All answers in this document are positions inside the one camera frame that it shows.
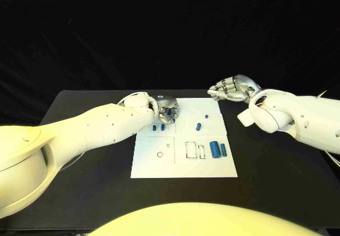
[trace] blue block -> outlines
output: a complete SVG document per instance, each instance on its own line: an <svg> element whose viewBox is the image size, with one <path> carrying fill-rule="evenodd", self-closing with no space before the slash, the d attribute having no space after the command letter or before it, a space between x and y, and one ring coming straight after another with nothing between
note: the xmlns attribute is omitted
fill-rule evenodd
<svg viewBox="0 0 340 236"><path fill-rule="evenodd" d="M227 156L225 144L221 144L222 156Z"/></svg>
<svg viewBox="0 0 340 236"><path fill-rule="evenodd" d="M218 142L217 141L211 142L211 151L212 151L212 157L214 158L221 158L221 151L220 151L220 147L218 147Z"/></svg>
<svg viewBox="0 0 340 236"><path fill-rule="evenodd" d="M198 123L198 127L197 127L197 130L198 130L198 131L201 131L201 126L202 126L202 124Z"/></svg>

